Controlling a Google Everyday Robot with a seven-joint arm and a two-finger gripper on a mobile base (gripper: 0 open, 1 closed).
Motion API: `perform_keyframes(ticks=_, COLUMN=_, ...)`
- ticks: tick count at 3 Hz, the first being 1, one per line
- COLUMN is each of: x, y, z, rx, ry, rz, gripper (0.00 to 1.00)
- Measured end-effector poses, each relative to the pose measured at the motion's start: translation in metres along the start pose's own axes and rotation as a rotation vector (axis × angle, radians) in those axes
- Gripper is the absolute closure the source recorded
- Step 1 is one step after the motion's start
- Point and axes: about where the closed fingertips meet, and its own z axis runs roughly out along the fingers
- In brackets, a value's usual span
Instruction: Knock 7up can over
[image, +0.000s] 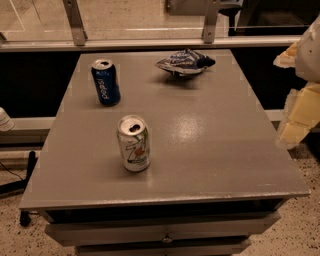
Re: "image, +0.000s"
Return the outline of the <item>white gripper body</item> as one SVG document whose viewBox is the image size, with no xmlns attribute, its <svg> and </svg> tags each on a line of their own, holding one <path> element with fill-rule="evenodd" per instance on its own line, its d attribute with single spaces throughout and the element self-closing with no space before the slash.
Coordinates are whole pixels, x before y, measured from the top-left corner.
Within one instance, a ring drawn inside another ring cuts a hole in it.
<svg viewBox="0 0 320 256">
<path fill-rule="evenodd" d="M 298 42 L 296 75 L 309 82 L 320 82 L 320 16 L 309 26 Z"/>
</svg>

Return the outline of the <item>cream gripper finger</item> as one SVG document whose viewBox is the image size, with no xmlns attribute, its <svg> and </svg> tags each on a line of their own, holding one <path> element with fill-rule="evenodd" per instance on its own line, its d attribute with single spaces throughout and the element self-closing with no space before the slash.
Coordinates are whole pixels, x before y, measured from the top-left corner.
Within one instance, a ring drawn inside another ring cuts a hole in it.
<svg viewBox="0 0 320 256">
<path fill-rule="evenodd" d="M 276 145 L 296 147 L 320 122 L 320 84 L 308 82 L 301 90 L 291 89 L 277 130 Z"/>
<path fill-rule="evenodd" d="M 298 43 L 294 42 L 284 52 L 278 55 L 273 64 L 280 68 L 294 68 Z"/>
</svg>

